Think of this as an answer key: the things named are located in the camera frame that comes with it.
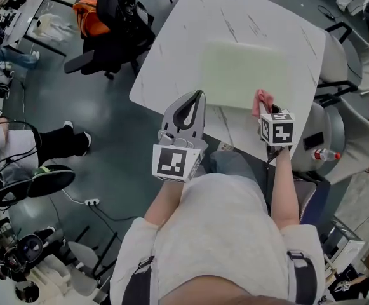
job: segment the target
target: jeans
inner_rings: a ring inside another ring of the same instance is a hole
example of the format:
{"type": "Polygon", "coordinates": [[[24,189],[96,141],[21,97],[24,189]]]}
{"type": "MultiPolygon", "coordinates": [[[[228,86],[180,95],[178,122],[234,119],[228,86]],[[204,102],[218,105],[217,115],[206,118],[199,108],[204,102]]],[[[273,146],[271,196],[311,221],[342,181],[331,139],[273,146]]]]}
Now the jeans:
{"type": "MultiPolygon", "coordinates": [[[[243,176],[257,183],[257,179],[249,164],[241,154],[234,151],[215,151],[210,156],[212,173],[243,176]]],[[[205,169],[200,165],[196,177],[204,175],[205,169]]]]}
{"type": "Polygon", "coordinates": [[[11,62],[26,69],[34,69],[36,67],[37,58],[34,55],[19,54],[7,48],[0,48],[0,62],[11,62]]]}

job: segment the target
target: white box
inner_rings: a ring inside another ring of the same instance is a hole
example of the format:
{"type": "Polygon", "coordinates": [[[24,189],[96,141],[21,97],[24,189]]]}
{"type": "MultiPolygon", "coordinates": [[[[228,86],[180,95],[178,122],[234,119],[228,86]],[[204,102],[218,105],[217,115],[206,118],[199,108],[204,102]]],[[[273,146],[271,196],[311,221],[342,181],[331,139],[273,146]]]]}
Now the white box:
{"type": "Polygon", "coordinates": [[[295,116],[293,113],[260,115],[260,136],[270,146],[291,146],[294,144],[295,116]]]}
{"type": "Polygon", "coordinates": [[[161,180],[190,182],[203,156],[201,149],[153,145],[152,174],[161,180]]]}

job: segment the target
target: backpack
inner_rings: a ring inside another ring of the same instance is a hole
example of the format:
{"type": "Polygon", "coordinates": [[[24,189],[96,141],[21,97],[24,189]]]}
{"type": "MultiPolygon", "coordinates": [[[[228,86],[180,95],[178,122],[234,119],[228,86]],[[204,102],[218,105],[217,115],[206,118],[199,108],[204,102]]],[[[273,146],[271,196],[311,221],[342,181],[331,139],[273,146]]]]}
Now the backpack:
{"type": "Polygon", "coordinates": [[[111,31],[97,17],[97,0],[80,0],[72,9],[77,15],[77,24],[82,36],[98,36],[111,31]]]}

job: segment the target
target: white sneaker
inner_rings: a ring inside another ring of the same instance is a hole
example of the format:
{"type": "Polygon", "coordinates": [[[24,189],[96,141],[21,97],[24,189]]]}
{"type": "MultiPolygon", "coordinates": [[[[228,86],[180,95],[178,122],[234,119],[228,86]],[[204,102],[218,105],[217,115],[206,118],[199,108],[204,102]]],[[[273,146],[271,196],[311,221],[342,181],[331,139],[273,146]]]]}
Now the white sneaker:
{"type": "Polygon", "coordinates": [[[39,51],[33,51],[32,55],[34,55],[36,57],[36,59],[37,59],[36,62],[39,61],[39,59],[40,59],[40,52],[39,51]]]}
{"type": "Polygon", "coordinates": [[[87,137],[87,139],[88,139],[88,146],[87,146],[87,150],[86,150],[86,152],[83,154],[83,156],[87,155],[88,149],[90,148],[90,146],[91,146],[91,141],[92,141],[91,135],[90,135],[89,133],[86,133],[86,132],[84,131],[84,134],[85,134],[85,136],[86,136],[86,137],[87,137]]]}
{"type": "Polygon", "coordinates": [[[71,121],[64,121],[64,124],[63,124],[63,128],[68,125],[68,126],[71,126],[72,129],[74,129],[74,125],[72,124],[71,121]]]}

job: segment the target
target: shoulder strap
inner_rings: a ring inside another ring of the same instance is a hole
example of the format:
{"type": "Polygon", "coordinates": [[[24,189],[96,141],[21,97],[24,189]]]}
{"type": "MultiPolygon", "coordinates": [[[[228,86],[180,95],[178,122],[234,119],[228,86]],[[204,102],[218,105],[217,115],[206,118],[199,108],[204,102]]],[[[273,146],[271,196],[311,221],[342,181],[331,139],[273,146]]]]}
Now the shoulder strap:
{"type": "Polygon", "coordinates": [[[288,300],[299,305],[313,305],[317,295],[317,274],[310,258],[302,252],[287,252],[288,300]]]}
{"type": "Polygon", "coordinates": [[[151,263],[154,256],[139,263],[138,268],[133,273],[125,293],[122,298],[122,305],[150,305],[151,301],[151,263]]]}

